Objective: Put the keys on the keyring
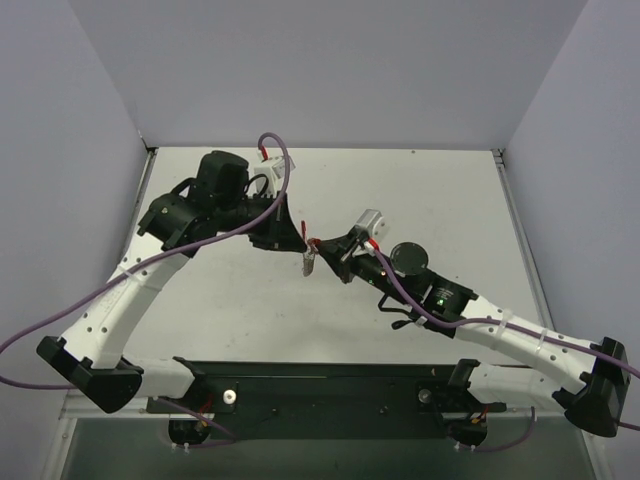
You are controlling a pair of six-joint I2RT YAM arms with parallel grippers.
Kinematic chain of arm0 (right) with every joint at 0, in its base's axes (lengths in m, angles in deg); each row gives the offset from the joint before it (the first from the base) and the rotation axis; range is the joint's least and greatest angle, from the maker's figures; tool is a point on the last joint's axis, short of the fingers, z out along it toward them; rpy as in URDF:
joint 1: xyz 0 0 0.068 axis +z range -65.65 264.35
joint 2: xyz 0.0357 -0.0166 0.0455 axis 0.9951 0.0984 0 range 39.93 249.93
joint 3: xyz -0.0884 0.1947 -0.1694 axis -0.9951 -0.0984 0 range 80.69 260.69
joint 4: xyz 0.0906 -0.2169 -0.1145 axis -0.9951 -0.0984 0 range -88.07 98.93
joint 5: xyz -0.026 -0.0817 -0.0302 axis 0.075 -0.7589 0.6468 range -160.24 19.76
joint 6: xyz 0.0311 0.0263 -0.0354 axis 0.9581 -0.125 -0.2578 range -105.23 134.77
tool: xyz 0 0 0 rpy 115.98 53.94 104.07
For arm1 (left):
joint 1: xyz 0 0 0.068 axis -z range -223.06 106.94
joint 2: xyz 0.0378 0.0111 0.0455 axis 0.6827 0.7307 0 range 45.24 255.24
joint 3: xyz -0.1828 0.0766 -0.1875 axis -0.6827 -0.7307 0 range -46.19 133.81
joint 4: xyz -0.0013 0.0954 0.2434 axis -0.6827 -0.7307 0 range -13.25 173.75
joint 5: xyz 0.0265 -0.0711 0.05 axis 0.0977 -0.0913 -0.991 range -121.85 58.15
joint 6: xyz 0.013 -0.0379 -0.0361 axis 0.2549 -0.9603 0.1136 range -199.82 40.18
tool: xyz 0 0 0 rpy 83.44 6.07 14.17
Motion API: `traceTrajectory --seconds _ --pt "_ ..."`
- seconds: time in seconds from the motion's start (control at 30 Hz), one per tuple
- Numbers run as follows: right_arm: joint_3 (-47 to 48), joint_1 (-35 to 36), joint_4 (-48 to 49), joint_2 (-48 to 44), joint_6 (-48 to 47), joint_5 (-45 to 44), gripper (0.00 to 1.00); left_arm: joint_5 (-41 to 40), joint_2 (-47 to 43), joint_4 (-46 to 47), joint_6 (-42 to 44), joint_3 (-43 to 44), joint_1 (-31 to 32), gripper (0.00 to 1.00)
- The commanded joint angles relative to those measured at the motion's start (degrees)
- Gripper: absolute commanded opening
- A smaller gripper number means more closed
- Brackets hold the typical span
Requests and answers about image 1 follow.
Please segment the red plastic key tag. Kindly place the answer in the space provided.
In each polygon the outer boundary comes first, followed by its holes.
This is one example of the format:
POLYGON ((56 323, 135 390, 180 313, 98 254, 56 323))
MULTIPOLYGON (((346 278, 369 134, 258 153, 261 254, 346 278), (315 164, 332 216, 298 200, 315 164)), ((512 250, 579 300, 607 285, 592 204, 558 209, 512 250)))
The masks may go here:
POLYGON ((315 247, 320 242, 320 240, 315 237, 310 237, 308 235, 308 227, 307 227, 307 222, 305 220, 301 221, 300 227, 301 227, 301 235, 305 244, 309 247, 315 247))

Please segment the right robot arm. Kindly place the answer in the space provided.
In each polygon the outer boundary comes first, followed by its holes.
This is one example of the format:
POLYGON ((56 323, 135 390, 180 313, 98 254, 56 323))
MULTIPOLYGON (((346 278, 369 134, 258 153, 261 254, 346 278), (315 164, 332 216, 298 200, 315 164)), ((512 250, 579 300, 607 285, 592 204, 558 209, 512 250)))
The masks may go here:
POLYGON ((410 306, 408 323, 515 361, 464 367, 460 384, 475 400, 560 412, 586 432, 616 436, 631 381, 621 342, 577 339, 518 317, 429 269, 429 256, 416 243, 399 243, 385 255, 353 228, 311 246, 343 282, 360 278, 410 306))

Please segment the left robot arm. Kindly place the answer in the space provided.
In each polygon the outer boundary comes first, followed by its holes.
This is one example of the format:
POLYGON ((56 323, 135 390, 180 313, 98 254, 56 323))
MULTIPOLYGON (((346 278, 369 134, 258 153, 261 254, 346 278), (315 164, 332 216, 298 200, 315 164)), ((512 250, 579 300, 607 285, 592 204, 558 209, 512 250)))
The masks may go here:
POLYGON ((108 288, 60 336, 42 339, 37 354, 105 413, 136 397, 169 397, 187 412, 199 408, 205 387, 189 367, 129 358, 125 346, 165 285, 206 242, 245 235, 258 249, 305 251, 285 192, 294 167, 287 154, 255 166, 230 152, 206 154, 195 176, 150 203, 108 288))

